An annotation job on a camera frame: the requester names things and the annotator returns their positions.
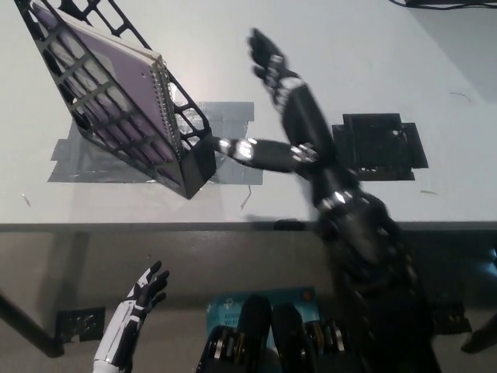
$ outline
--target notebook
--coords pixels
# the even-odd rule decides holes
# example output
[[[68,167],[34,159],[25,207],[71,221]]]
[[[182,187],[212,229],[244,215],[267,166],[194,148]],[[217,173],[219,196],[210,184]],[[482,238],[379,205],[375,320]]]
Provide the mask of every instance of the notebook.
[[[57,26],[57,19],[41,0],[33,0],[30,5],[33,14],[40,21],[41,29],[47,35],[47,29],[52,30]],[[184,149],[169,93],[167,69],[162,56],[141,45],[91,27],[58,9],[56,11],[150,120],[149,123],[140,114],[134,114],[132,119],[137,129],[126,120],[105,129],[97,129],[96,133],[103,142],[110,148],[117,148],[131,141],[140,141],[154,136],[155,128],[167,139],[172,150],[163,141],[150,141],[147,144],[129,148],[128,152],[146,166],[172,161],[175,156],[181,159]],[[69,32],[63,32],[58,40],[54,40],[50,45],[50,50],[63,72],[75,63],[73,56],[80,58],[84,54],[82,46]],[[80,68],[67,79],[66,88],[78,99],[97,88],[92,77],[99,85],[107,83],[106,74],[94,61],[88,60],[84,66],[88,73]],[[82,112],[95,128],[121,115],[121,110],[127,113],[131,111],[129,100],[117,87],[111,86],[106,93],[118,107],[105,93],[97,95],[95,99],[89,100],[82,106]]]

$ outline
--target wire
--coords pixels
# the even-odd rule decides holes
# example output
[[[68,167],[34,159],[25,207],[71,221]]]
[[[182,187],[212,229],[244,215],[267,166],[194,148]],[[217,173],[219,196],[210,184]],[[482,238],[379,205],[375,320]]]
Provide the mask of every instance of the wire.
[[[389,2],[403,6],[404,8],[411,9],[428,9],[428,10],[455,10],[455,9],[468,9],[468,8],[487,8],[487,9],[497,9],[497,5],[487,4],[485,2],[477,4],[459,4],[450,6],[431,6],[431,5],[407,5],[404,2],[398,2],[397,0],[388,0]]]

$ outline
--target robotic hand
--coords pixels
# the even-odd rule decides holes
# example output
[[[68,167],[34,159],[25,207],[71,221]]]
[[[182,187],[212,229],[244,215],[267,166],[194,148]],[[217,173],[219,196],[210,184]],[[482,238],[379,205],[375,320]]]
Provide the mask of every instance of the robotic hand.
[[[161,268],[155,263],[138,279],[110,320],[93,360],[93,373],[130,373],[140,329],[147,314],[165,299],[169,272],[153,278]]]
[[[281,114],[290,141],[213,138],[213,148],[246,166],[297,173],[311,184],[318,234],[332,255],[336,304],[368,372],[440,372],[433,321],[401,230],[383,202],[365,193],[340,161],[311,90],[258,30],[248,41],[254,72]]]

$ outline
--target black wire frame basket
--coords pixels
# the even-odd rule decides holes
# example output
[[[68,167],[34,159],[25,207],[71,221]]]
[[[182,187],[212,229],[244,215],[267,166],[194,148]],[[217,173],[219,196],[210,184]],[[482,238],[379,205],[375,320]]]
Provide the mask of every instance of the black wire frame basket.
[[[179,156],[174,151],[174,148],[164,133],[157,130],[147,115],[130,98],[128,93],[121,87],[113,75],[109,73],[106,67],[103,66],[99,59],[95,57],[85,43],[81,41],[72,28],[68,26],[59,14],[57,14],[57,11],[48,0],[38,1],[42,2],[51,15],[57,20],[57,25],[55,27],[49,27],[49,25],[43,23],[43,20],[40,19],[40,17],[36,16],[36,14],[32,11],[30,0],[14,1],[17,4],[21,16],[35,41],[35,44],[38,47],[38,50],[41,53],[42,58],[45,61],[45,64],[50,71],[69,112],[77,124],[81,135],[103,150],[115,155],[118,159],[125,161],[125,163],[135,169],[174,190],[176,193],[188,199],[192,198],[216,172],[216,162],[214,151],[209,146],[209,137],[211,136],[209,121],[202,110],[193,102],[185,89],[179,84],[174,75],[171,74],[171,72],[166,68],[169,84],[174,85],[185,100],[185,102],[179,106],[172,101],[170,95],[168,94],[168,99],[170,100],[169,104],[172,105],[174,110],[174,118],[179,118],[179,120],[182,121],[183,126],[188,130],[181,131],[179,135],[181,137],[180,141],[184,150],[184,154],[182,156]],[[150,46],[139,34],[139,32],[137,32],[129,19],[116,5],[114,0],[86,1],[88,2],[88,5],[82,9],[82,7],[78,7],[73,0],[61,0],[61,5],[58,9],[76,19],[88,23],[90,26],[92,24],[89,21],[89,14],[95,13],[103,21],[103,23],[105,23],[112,35],[121,37],[123,33],[130,31],[136,39],[140,41],[143,47],[151,50]],[[97,7],[97,5],[102,2],[108,2],[108,4],[116,11],[116,14],[122,20],[121,26],[117,28],[111,26],[105,15]],[[70,35],[71,38],[79,44],[82,50],[82,55],[75,56],[75,54],[64,45],[64,42],[61,40],[61,35],[63,33],[65,33],[64,35]],[[68,65],[54,54],[50,47],[53,42],[58,42],[57,45],[59,47],[62,46],[65,49],[64,52],[72,56],[74,60],[73,64]],[[102,80],[93,76],[92,73],[86,68],[86,63],[89,61],[96,65],[105,75],[105,83],[100,83]],[[69,88],[69,79],[75,79],[78,81],[78,77],[75,74],[78,69],[80,69],[80,71],[84,71],[96,85],[96,89],[87,89],[83,97],[77,97],[74,94],[74,90]],[[117,89],[119,91],[120,95],[122,95],[129,103],[129,110],[123,110],[118,105],[114,98],[109,94],[110,89]],[[106,100],[113,103],[113,105],[119,110],[120,115],[112,115],[109,113],[105,105],[102,105],[101,102],[96,99],[98,95],[105,95]],[[101,110],[107,114],[106,116],[108,120],[100,122],[97,125],[90,122],[88,116],[83,110],[88,109],[86,104],[90,101],[93,104],[98,105]],[[201,118],[200,123],[203,126],[199,127],[198,123],[194,126],[192,121],[189,119],[192,115]],[[144,132],[138,128],[138,124],[134,119],[137,117],[145,120],[149,130],[154,131],[154,133],[150,134],[150,132],[148,132],[147,134],[144,134]],[[121,127],[122,123],[126,123],[127,126],[131,126],[136,131],[135,133],[141,135],[141,138],[136,139],[130,137],[130,135],[127,134],[127,132]],[[108,141],[105,141],[101,135],[102,130],[105,131],[109,128],[112,128],[113,132],[120,131],[121,136],[124,136],[126,141],[119,141],[118,138],[114,138],[115,144],[117,145],[109,146]],[[157,151],[157,147],[159,145],[167,147],[170,153],[174,156],[170,159],[164,159],[162,157],[160,162],[157,162],[157,157],[155,157],[154,161],[150,160],[150,156],[147,156],[143,150],[144,146],[147,146],[149,151],[151,151],[150,149]]]

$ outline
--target spiral binding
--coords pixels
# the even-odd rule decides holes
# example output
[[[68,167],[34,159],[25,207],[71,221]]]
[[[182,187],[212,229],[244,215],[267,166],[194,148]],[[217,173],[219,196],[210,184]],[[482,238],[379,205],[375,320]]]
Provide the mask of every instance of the spiral binding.
[[[168,140],[178,159],[182,159],[183,147],[181,143],[181,134],[179,132],[178,123],[176,122],[174,106],[172,105],[167,68],[162,58],[159,58],[152,65],[151,73],[154,77],[155,95],[157,96],[162,121],[168,134]]]

